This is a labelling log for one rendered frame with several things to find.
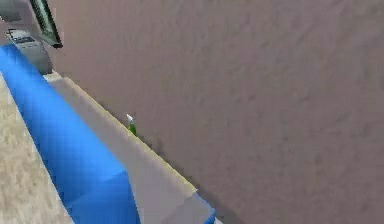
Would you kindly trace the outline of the green bottle with white cap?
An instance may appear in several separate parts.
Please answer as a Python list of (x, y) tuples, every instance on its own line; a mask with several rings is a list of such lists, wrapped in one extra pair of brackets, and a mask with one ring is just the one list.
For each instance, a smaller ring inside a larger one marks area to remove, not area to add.
[(126, 114), (126, 117), (128, 119), (128, 123), (129, 123), (129, 128), (128, 129), (132, 132), (132, 134), (134, 136), (137, 136), (137, 131), (136, 131), (136, 125), (135, 125), (134, 118), (131, 115), (129, 115), (129, 114)]

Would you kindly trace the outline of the blue bed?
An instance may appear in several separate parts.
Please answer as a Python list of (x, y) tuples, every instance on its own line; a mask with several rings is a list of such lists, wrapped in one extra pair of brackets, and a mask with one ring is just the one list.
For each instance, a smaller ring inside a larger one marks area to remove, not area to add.
[(75, 224), (221, 224), (197, 189), (71, 79), (13, 45), (0, 73)]

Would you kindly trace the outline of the dark framed picture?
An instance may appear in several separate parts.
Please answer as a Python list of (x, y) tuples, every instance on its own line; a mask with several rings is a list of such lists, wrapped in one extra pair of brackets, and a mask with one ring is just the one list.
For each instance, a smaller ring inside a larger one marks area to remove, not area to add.
[(39, 25), (39, 37), (54, 48), (63, 44), (57, 31), (47, 0), (29, 0)]

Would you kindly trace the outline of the grey chest of drawers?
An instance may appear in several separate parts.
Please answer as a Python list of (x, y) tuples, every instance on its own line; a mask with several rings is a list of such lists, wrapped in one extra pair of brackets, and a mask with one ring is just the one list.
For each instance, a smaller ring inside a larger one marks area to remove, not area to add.
[(5, 36), (42, 75), (52, 73), (53, 66), (48, 52), (45, 50), (44, 45), (28, 31), (11, 28), (5, 32)]

